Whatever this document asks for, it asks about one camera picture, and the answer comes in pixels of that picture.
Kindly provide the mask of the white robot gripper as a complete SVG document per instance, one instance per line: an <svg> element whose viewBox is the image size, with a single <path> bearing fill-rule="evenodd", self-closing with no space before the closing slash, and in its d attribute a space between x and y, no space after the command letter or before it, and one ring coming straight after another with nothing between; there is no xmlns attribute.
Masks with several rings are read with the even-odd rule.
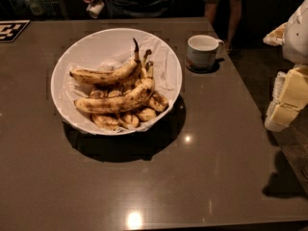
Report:
<svg viewBox="0 0 308 231"><path fill-rule="evenodd" d="M265 127L281 132L308 105L308 0L304 0L289 20L272 30L263 43L282 46L283 57L296 64L287 73L279 71L274 80L272 100Z"/></svg>

